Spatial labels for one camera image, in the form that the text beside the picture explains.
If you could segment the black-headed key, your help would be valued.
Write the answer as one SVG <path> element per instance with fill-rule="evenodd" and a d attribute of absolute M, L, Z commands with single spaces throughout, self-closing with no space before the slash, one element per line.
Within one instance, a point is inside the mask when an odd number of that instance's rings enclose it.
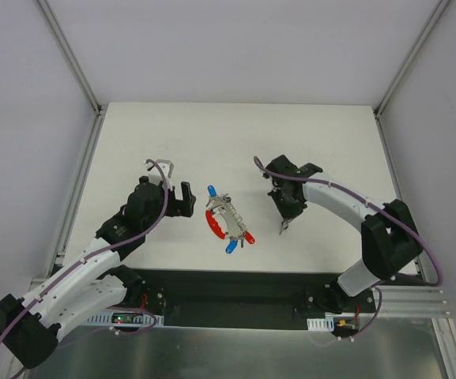
<path fill-rule="evenodd" d="M 279 235 L 282 235 L 282 233 L 288 229 L 290 222 L 291 220 L 283 220 L 281 222 Z"/>

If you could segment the red key tag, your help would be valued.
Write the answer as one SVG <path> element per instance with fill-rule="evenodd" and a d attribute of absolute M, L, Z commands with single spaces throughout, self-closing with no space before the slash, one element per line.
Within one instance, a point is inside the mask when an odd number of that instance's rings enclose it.
<path fill-rule="evenodd" d="M 245 233 L 245 240 L 247 241 L 247 243 L 249 244 L 255 244 L 255 238 L 252 236 L 252 234 L 250 232 L 246 232 Z"/>

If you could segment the red-handled metal key organizer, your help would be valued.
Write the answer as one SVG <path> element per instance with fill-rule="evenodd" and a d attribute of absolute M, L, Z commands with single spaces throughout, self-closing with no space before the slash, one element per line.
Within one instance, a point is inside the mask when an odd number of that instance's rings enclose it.
<path fill-rule="evenodd" d="M 218 238 L 246 242 L 247 226 L 243 223 L 242 216 L 236 211 L 227 194 L 217 194 L 216 197 L 209 196 L 205 218 L 211 231 Z"/>

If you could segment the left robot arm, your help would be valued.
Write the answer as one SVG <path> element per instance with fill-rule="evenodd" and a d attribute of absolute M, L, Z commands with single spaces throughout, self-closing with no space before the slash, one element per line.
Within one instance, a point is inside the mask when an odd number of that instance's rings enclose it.
<path fill-rule="evenodd" d="M 195 195 L 181 182 L 182 198 L 167 182 L 142 176 L 127 202 L 96 231 L 79 256 L 20 298 L 0 300 L 0 343 L 27 369 L 45 362 L 59 342 L 95 313 L 139 307 L 142 278 L 123 264 L 162 217 L 191 217 Z"/>

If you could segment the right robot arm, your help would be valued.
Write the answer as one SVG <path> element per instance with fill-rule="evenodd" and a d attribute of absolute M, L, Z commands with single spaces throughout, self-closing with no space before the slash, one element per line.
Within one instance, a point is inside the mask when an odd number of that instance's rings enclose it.
<path fill-rule="evenodd" d="M 298 167 L 285 155 L 268 165 L 259 158 L 254 163 L 272 183 L 268 194 L 282 218 L 281 230 L 314 204 L 360 233 L 360 259 L 315 294 L 319 309 L 335 314 L 349 311 L 363 291 L 395 276 L 423 252 L 424 242 L 403 201 L 374 201 L 336 181 L 321 167 L 313 163 Z"/>

